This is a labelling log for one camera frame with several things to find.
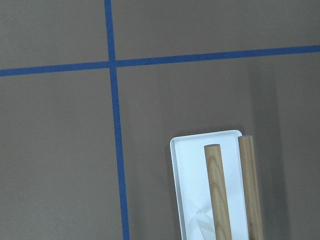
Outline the white rectangular tray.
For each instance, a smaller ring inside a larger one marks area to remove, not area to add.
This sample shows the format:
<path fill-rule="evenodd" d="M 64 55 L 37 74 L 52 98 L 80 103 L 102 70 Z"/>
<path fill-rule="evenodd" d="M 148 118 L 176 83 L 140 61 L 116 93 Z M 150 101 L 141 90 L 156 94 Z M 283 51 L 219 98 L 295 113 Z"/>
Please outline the white rectangular tray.
<path fill-rule="evenodd" d="M 239 130 L 174 137 L 170 152 L 181 238 L 216 238 L 206 166 L 206 145 L 218 144 L 222 164 L 232 239 L 249 238 L 238 138 Z"/>

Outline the wooden rack rod near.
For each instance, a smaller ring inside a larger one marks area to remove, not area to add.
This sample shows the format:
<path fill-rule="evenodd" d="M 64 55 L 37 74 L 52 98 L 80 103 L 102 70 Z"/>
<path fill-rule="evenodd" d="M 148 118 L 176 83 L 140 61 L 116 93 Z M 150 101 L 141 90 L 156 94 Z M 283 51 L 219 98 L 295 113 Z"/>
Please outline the wooden rack rod near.
<path fill-rule="evenodd" d="M 204 147 L 210 199 L 213 213 L 215 237 L 217 240 L 231 240 L 231 223 L 229 216 L 225 176 L 219 144 Z"/>

